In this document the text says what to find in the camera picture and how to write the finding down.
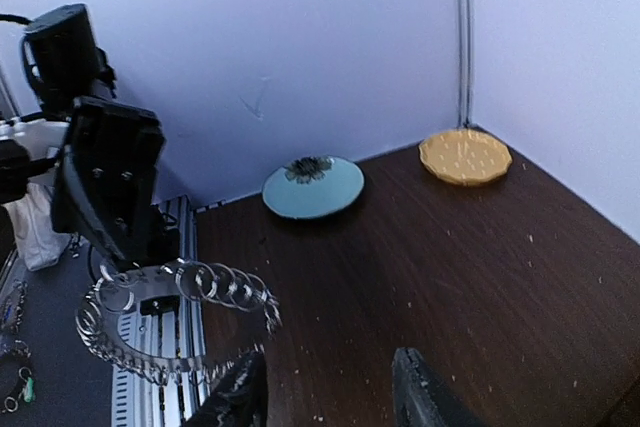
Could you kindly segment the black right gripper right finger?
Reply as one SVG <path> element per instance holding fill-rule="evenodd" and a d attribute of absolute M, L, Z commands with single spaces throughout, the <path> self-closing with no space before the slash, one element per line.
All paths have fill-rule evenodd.
<path fill-rule="evenodd" d="M 396 349 L 392 362 L 392 392 L 396 426 L 480 425 L 480 419 L 415 348 Z"/>

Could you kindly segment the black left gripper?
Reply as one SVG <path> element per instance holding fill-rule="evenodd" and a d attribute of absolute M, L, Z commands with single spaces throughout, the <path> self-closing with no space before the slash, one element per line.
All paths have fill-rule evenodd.
<path fill-rule="evenodd" d="M 76 98 L 58 154 L 53 229 L 79 233 L 120 272 L 155 264 L 162 228 L 151 201 L 164 143 L 155 113 Z"/>

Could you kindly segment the metal disc with key rings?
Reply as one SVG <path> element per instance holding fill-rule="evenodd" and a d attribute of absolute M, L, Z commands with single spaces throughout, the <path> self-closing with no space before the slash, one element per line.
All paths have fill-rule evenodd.
<path fill-rule="evenodd" d="M 218 354 L 207 353 L 201 338 L 204 306 L 238 315 L 244 327 Z M 91 354 L 158 386 L 212 384 L 241 357 L 262 351 L 282 325 L 279 302 L 260 277 L 187 259 L 104 275 L 75 321 Z"/>

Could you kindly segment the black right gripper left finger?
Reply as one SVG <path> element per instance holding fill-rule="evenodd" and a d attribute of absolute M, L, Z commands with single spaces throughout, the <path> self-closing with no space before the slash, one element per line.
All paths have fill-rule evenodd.
<path fill-rule="evenodd" d="M 266 426 L 268 380 L 264 354 L 252 351 L 241 357 L 220 379 L 187 427 Z"/>

